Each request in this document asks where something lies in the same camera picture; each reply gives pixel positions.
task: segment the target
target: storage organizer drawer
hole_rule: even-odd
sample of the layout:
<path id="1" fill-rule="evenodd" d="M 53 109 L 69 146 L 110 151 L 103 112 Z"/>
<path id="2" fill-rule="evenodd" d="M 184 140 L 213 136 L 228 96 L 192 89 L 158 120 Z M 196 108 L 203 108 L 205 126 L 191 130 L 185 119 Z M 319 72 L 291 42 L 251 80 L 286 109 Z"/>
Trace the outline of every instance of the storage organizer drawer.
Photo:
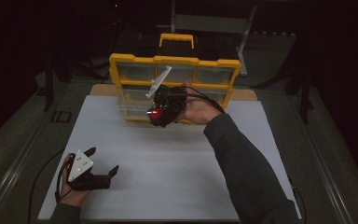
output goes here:
<path id="1" fill-rule="evenodd" d="M 147 110 L 153 104 L 153 98 L 147 98 L 148 91 L 143 86 L 124 86 L 119 90 L 117 97 L 117 110 L 126 120 L 148 121 Z"/>
<path id="2" fill-rule="evenodd" d="M 203 84 L 228 84 L 233 72 L 233 68 L 198 66 L 195 82 Z"/>
<path id="3" fill-rule="evenodd" d="M 164 81 L 168 82 L 185 82 L 187 80 L 192 80 L 194 75 L 194 66 L 186 64 L 172 64 L 172 63 L 162 63 L 158 65 L 157 74 L 158 76 L 165 71 L 167 66 L 172 67 L 171 72 L 167 75 Z"/>
<path id="4" fill-rule="evenodd" d="M 202 94 L 208 96 L 212 100 L 215 100 L 221 106 L 224 105 L 227 91 L 226 90 L 218 90 L 218 89 L 196 89 L 197 91 L 201 92 Z"/>
<path id="5" fill-rule="evenodd" d="M 148 63 L 117 63 L 121 79 L 152 80 L 155 79 L 156 66 Z"/>

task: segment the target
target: white table surface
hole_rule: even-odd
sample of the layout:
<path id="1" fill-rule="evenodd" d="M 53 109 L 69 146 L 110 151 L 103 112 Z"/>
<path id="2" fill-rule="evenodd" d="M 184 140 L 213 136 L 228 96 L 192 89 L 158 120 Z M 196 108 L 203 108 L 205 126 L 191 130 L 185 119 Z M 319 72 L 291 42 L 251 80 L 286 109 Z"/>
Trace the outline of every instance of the white table surface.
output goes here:
<path id="1" fill-rule="evenodd" d="M 202 133 L 204 126 L 170 124 L 163 129 L 127 122 L 116 110 L 116 100 L 86 98 L 62 156 L 63 161 L 70 152 L 96 147 L 90 157 L 93 174 L 107 175 L 119 165 L 111 188 L 94 190 L 84 202 L 82 219 L 238 220 L 213 149 Z M 226 111 L 267 158 L 287 198 L 296 202 L 261 103 L 231 101 Z M 54 211 L 60 167 L 39 219 L 49 219 Z"/>

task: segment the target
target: gray floor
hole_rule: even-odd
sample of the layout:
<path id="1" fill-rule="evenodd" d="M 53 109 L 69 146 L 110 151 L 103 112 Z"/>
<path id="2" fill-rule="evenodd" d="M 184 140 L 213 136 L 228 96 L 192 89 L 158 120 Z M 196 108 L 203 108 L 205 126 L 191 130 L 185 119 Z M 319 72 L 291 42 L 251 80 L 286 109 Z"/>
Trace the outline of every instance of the gray floor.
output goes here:
<path id="1" fill-rule="evenodd" d="M 294 39 L 251 35 L 244 51 L 249 76 L 238 77 L 236 88 L 247 88 L 276 75 Z M 33 96 L 2 127 L 0 183 L 9 171 L 7 178 L 15 184 L 13 188 L 0 188 L 0 223 L 26 222 L 29 193 L 38 170 L 65 147 L 86 95 L 99 82 L 79 74 L 69 84 L 56 82 L 53 109 L 72 112 L 69 123 L 49 122 L 52 112 L 42 111 L 44 98 Z M 345 142 L 315 89 L 310 95 L 314 106 L 309 111 L 310 125 L 302 123 L 297 114 L 297 96 L 287 96 L 283 91 L 286 82 L 256 94 L 266 110 L 287 174 L 302 195 L 305 207 L 297 197 L 301 212 L 306 211 L 307 223 L 358 223 L 358 170 Z M 39 133 L 35 132 L 37 127 L 42 127 Z M 19 175 L 13 175 L 16 170 L 12 164 L 19 155 L 26 159 L 23 168 L 17 170 Z M 36 217 L 60 156 L 46 167 L 35 186 L 32 223 L 41 222 Z M 334 203 L 337 197 L 344 208 Z M 347 222 L 339 213 L 342 211 L 348 211 Z"/>

